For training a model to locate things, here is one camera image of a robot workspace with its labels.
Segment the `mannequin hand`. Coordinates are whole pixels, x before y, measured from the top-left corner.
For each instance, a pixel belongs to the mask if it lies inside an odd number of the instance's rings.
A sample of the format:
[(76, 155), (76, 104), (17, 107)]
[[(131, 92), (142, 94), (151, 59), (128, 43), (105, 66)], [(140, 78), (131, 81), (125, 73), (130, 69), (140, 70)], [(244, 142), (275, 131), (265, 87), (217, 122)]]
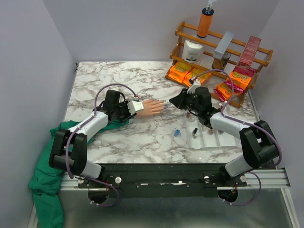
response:
[(143, 103), (144, 109), (139, 111), (136, 117), (149, 117), (160, 114), (166, 106), (163, 100), (147, 100)]

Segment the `blue nail polish bottle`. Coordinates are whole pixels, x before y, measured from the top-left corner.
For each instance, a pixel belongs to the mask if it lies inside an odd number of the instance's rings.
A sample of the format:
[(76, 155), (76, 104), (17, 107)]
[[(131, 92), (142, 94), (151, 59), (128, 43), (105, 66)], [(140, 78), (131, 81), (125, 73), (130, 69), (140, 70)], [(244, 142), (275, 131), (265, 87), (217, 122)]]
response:
[(180, 130), (176, 130), (175, 132), (174, 132), (174, 136), (175, 137), (178, 137), (180, 135)]

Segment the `green jacket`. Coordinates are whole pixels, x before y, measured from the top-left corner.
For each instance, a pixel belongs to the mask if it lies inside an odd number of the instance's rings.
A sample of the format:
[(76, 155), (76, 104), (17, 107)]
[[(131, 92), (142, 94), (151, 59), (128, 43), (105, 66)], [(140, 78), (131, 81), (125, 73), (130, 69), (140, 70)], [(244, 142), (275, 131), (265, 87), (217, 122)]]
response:
[(67, 130), (77, 124), (79, 122), (70, 120), (61, 122), (58, 127), (50, 130), (51, 139), (42, 150), (33, 177), (28, 184), (32, 191), (38, 224), (41, 228), (62, 228), (64, 225), (64, 213), (57, 195), (62, 171), (51, 168), (48, 161), (56, 132), (59, 129)]

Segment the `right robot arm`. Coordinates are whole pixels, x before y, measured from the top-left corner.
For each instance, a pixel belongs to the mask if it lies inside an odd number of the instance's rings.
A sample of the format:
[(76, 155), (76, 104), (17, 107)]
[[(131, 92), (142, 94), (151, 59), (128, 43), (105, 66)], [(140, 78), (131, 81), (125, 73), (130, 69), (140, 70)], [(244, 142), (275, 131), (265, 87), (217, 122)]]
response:
[(206, 87), (198, 87), (192, 93), (182, 89), (169, 102), (195, 115), (203, 126), (223, 131), (240, 140), (242, 155), (223, 166), (218, 175), (222, 185), (231, 185), (236, 176), (259, 169), (273, 159), (282, 160), (281, 147), (267, 122), (250, 123), (224, 114), (224, 108), (213, 107), (211, 94)]

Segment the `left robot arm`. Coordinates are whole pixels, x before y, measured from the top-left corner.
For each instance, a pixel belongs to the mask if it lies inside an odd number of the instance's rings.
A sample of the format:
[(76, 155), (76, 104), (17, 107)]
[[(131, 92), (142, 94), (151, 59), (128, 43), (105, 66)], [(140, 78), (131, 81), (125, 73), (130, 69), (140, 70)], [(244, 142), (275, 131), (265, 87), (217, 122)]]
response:
[(105, 183), (102, 166), (87, 159), (87, 146), (98, 131), (113, 124), (122, 124), (136, 116), (130, 107), (133, 101), (125, 99), (123, 93), (108, 90), (105, 100), (94, 107), (91, 114), (76, 126), (67, 130), (59, 129), (53, 141), (48, 164), (56, 170), (66, 171), (71, 175), (89, 177), (89, 182), (96, 188)]

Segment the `orange box far left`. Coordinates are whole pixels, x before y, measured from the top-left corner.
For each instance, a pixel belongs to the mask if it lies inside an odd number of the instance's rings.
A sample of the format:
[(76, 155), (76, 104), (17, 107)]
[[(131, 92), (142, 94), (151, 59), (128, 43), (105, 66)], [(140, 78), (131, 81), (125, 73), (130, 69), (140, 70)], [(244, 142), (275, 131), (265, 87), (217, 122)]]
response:
[(172, 80), (182, 83), (185, 76), (192, 70), (192, 66), (183, 62), (176, 62), (175, 65), (173, 65), (169, 69), (168, 77)]

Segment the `black cap glitter polish bottle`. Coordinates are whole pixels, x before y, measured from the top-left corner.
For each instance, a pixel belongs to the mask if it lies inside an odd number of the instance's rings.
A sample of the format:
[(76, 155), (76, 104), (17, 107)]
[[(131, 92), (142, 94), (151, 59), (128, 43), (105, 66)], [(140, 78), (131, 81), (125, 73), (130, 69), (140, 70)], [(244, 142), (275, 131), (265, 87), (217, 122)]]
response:
[(195, 139), (197, 138), (197, 131), (198, 131), (198, 128), (195, 128), (193, 131), (192, 131), (192, 137)]

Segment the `white organizer tray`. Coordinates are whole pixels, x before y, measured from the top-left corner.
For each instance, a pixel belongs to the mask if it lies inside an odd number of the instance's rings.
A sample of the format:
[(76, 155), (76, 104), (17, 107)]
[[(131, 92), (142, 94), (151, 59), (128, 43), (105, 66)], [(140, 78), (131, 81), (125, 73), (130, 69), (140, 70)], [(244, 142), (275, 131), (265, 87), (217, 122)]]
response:
[[(219, 130), (211, 130), (201, 125), (198, 118), (191, 114), (190, 118), (186, 118), (184, 111), (184, 119), (186, 126), (186, 135), (188, 137), (188, 146), (191, 150), (220, 150), (235, 149), (240, 146), (240, 140), (228, 133)], [(198, 128), (197, 138), (192, 137), (192, 131)]]

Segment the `orange pink box lower right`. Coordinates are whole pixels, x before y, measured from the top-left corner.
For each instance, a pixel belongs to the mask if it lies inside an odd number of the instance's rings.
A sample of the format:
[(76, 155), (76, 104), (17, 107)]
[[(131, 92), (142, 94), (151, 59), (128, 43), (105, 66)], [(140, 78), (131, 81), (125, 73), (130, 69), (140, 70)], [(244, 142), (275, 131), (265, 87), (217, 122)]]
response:
[(234, 90), (232, 93), (232, 89), (226, 83), (220, 83), (216, 85), (216, 88), (213, 89), (214, 93), (219, 97), (220, 101), (228, 101), (230, 98), (239, 96), (242, 92), (238, 90)]

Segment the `dark glass jar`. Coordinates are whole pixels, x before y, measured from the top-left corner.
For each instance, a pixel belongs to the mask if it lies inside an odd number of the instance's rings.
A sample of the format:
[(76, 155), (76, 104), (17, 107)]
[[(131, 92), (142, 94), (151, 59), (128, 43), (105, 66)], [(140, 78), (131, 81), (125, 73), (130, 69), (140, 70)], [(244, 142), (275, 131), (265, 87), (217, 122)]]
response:
[(211, 65), (212, 69), (224, 70), (230, 57), (231, 54), (229, 52), (225, 52), (221, 58), (214, 57), (213, 63)]

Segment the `wooden shelf rack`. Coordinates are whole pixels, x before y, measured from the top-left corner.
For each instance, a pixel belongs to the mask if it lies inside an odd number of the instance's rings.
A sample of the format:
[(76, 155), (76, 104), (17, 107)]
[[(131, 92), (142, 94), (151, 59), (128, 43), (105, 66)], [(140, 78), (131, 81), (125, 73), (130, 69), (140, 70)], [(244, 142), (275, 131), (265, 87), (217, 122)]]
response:
[[(226, 66), (223, 68), (219, 60), (214, 60), (214, 54), (206, 51), (206, 49), (213, 48), (213, 50), (216, 50), (223, 40), (224, 35), (209, 31), (208, 37), (212, 36), (218, 38), (218, 41), (214, 43), (207, 41), (204, 38), (199, 38), (197, 35), (193, 35), (190, 30), (197, 32), (198, 27), (182, 21), (176, 28), (175, 35), (178, 37), (178, 41), (170, 54), (170, 59), (172, 59), (173, 62), (167, 71), (166, 78), (186, 87), (191, 87), (193, 85), (192, 80), (186, 77), (190, 71), (194, 69), (201, 70), (202, 72), (208, 71), (210, 75), (223, 79), (223, 81), (219, 83), (220, 85), (226, 87), (231, 85), (235, 86), (233, 98), (229, 104), (236, 108), (240, 108), (245, 100), (247, 92), (255, 87), (261, 69), (269, 65), (273, 50), (258, 47), (254, 59), (249, 62), (249, 70), (244, 70), (240, 67), (239, 63), (239, 60), (243, 60), (245, 57), (244, 52), (241, 53), (235, 50), (235, 47), (231, 46), (231, 44), (240, 46), (243, 48), (242, 50), (245, 51), (249, 48), (250, 42), (243, 42), (232, 38), (232, 40), (228, 42), (228, 48), (225, 50), (230, 57)], [(201, 44), (203, 46), (203, 51), (199, 53), (199, 59), (193, 63), (187, 62), (182, 57), (187, 41), (191, 44)], [(235, 67), (237, 66), (239, 67), (240, 73), (244, 76), (237, 76), (237, 78), (233, 78), (232, 83), (229, 83), (228, 75), (235, 71)]]

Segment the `grey blue tall box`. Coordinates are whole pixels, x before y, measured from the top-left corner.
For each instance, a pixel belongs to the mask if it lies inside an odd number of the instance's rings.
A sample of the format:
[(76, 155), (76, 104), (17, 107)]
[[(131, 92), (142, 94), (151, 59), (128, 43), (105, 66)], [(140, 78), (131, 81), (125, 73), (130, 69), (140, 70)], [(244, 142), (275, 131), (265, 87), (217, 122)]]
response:
[(224, 53), (226, 52), (230, 42), (232, 41), (233, 37), (234, 37), (234, 33), (227, 31), (223, 38), (221, 39), (221, 41), (219, 42), (219, 44), (217, 45), (213, 57), (214, 58), (219, 58), (221, 59), (224, 55)]

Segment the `red tall box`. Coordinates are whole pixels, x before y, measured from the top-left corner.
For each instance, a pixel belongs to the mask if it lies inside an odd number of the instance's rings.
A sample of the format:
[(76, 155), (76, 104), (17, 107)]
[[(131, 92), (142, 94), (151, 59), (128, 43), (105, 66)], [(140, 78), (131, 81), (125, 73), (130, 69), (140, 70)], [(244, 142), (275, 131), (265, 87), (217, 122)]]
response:
[(259, 48), (261, 39), (258, 37), (250, 36), (245, 49), (240, 57), (237, 67), (249, 69), (254, 61), (256, 52)]

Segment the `orange spray bottle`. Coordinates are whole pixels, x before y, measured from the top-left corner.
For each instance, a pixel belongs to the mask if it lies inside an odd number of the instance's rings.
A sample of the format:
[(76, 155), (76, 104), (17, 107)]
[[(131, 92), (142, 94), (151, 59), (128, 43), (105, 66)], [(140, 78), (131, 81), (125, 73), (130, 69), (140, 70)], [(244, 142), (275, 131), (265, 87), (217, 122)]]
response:
[(208, 0), (207, 6), (202, 10), (199, 26), (197, 29), (197, 36), (199, 38), (205, 38), (208, 35), (214, 14), (213, 3), (216, 1), (217, 0)]

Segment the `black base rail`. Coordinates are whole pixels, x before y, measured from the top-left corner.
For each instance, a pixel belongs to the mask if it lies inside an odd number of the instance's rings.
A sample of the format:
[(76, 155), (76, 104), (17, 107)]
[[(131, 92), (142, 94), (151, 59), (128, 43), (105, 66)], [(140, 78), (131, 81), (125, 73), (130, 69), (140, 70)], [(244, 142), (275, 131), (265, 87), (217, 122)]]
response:
[(224, 174), (222, 163), (103, 164), (101, 179), (121, 198), (217, 197), (219, 190), (245, 187), (241, 176)]

